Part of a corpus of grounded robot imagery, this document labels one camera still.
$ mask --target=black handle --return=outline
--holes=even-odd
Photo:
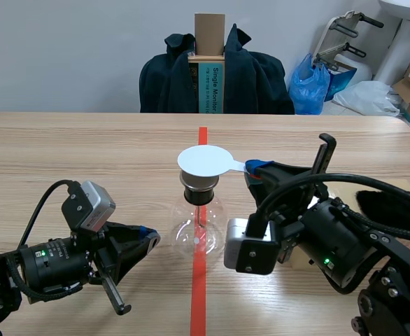
[[[365,56],[367,56],[367,53],[365,51],[361,51],[360,49],[354,48],[348,42],[346,43],[344,50],[349,51],[350,53],[356,56],[359,56],[361,58],[364,58]]]
[[[334,21],[330,25],[330,29],[331,30],[337,30],[338,32],[341,32],[342,34],[348,35],[349,37],[352,37],[353,39],[355,39],[356,37],[359,36],[359,33],[357,31],[338,23],[337,21]]]
[[[331,61],[328,61],[327,59],[324,59],[320,56],[320,54],[317,54],[316,56],[316,60],[314,61],[314,63],[323,63],[328,69],[331,69],[333,71],[338,71],[339,70],[339,66]]]
[[[384,24],[382,22],[379,22],[378,20],[372,19],[368,16],[365,16],[365,14],[363,14],[363,13],[360,14],[359,21],[364,21],[364,22],[369,23],[371,25],[374,25],[375,27],[378,27],[378,28],[384,28]]]

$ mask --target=black foam padding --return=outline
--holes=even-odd
[[[410,231],[410,202],[379,191],[356,194],[360,210],[368,219],[390,227]]]

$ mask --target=wooden table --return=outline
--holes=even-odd
[[[170,207],[181,195],[177,155],[208,142],[235,159],[310,165],[328,132],[338,146],[329,172],[410,182],[410,128],[393,118],[272,115],[0,113],[0,252],[13,250],[47,187],[90,179],[117,204],[112,219],[157,229],[160,245],[119,285],[133,305],[116,316],[105,292],[86,286],[71,297],[29,305],[0,325],[8,335],[189,335],[191,262],[169,246]],[[255,209],[243,176],[224,175],[216,194],[230,217]],[[29,244],[67,237],[64,188],[48,200]],[[357,293],[335,293],[318,270],[278,265],[269,276],[237,274],[222,260],[207,272],[207,335],[354,335]]]

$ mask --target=dark coat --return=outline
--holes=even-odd
[[[283,65],[275,57],[243,49],[250,40],[233,25],[225,46],[224,113],[294,114]],[[188,65],[195,38],[172,34],[164,42],[167,53],[152,58],[141,71],[141,112],[197,112]]]

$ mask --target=pedestal sink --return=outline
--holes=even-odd
[[[374,80],[392,85],[399,81],[410,63],[410,0],[379,0],[381,7],[402,18],[401,28]]]

